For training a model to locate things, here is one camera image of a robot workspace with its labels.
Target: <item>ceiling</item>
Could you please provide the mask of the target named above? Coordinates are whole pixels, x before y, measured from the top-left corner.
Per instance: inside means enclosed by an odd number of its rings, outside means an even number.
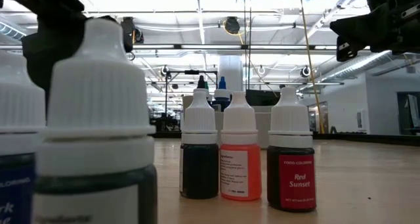
[[[247,31],[247,44],[252,45],[304,45],[305,31],[300,0],[80,0],[85,5],[86,16],[111,15],[117,19],[134,17],[135,24],[144,34],[145,44],[229,44],[240,45],[244,36],[229,35],[222,23],[227,16],[236,16]],[[335,45],[337,35],[328,27],[331,21],[367,14],[366,0],[303,0],[310,45]],[[36,15],[25,7],[5,0],[0,10],[0,22],[8,22],[26,34],[36,32]],[[16,42],[0,35],[0,43]],[[160,51],[161,57],[138,51],[133,61],[146,74],[147,81],[160,81],[163,66],[171,70],[216,70],[219,67],[217,51]],[[240,55],[243,52],[231,53]],[[335,60],[335,49],[311,55],[317,75],[327,74],[340,65]],[[301,68],[308,66],[308,56],[293,51],[287,53],[251,53],[251,61],[260,69],[261,78],[253,70],[251,81],[307,81],[300,77]],[[180,75],[174,81],[195,81],[197,76]],[[148,86],[151,97],[159,98],[159,87]],[[179,85],[173,92],[192,92],[193,85]],[[179,107],[179,94],[173,93],[174,108]]]

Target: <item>table surface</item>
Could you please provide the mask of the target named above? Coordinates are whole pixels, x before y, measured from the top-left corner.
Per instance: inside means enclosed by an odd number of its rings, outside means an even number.
[[[179,194],[179,139],[156,140],[161,224],[420,223],[420,148],[348,141],[314,141],[315,212],[287,213],[268,205],[266,152],[262,197],[252,202],[189,200]]]

